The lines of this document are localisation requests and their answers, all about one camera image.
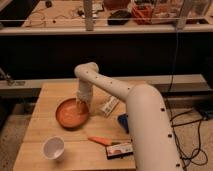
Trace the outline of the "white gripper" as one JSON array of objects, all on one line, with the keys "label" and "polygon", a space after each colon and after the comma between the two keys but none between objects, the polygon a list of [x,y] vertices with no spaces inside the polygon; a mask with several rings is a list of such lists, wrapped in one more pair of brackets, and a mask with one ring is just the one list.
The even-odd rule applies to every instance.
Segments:
[{"label": "white gripper", "polygon": [[89,82],[78,80],[77,98],[81,101],[77,100],[76,102],[77,110],[81,111],[83,108],[84,112],[89,112],[90,104],[87,103],[91,102],[92,97],[93,97],[93,85]]}]

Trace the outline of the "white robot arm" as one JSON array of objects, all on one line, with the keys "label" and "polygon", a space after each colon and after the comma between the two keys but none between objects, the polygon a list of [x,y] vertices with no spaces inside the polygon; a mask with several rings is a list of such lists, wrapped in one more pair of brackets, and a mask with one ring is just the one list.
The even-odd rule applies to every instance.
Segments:
[{"label": "white robot arm", "polygon": [[155,87],[101,75],[94,62],[76,66],[74,73],[80,100],[90,102],[95,85],[126,104],[136,171],[183,171],[166,106]]}]

